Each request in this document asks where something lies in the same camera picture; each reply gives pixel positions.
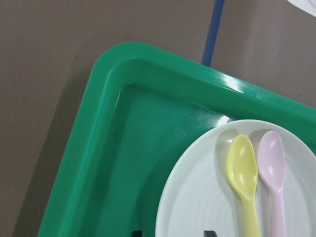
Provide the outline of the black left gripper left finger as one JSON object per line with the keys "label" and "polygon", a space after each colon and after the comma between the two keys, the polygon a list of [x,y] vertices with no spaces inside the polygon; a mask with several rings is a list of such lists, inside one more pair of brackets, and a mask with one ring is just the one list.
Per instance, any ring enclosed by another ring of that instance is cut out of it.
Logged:
{"label": "black left gripper left finger", "polygon": [[143,237],[143,231],[141,230],[133,231],[132,237]]}

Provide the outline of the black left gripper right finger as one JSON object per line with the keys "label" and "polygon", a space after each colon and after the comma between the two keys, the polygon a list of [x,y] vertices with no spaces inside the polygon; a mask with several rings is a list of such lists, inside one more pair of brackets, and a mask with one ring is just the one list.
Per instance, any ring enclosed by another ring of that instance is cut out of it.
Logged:
{"label": "black left gripper right finger", "polygon": [[204,237],[217,237],[217,234],[213,230],[205,230],[204,231]]}

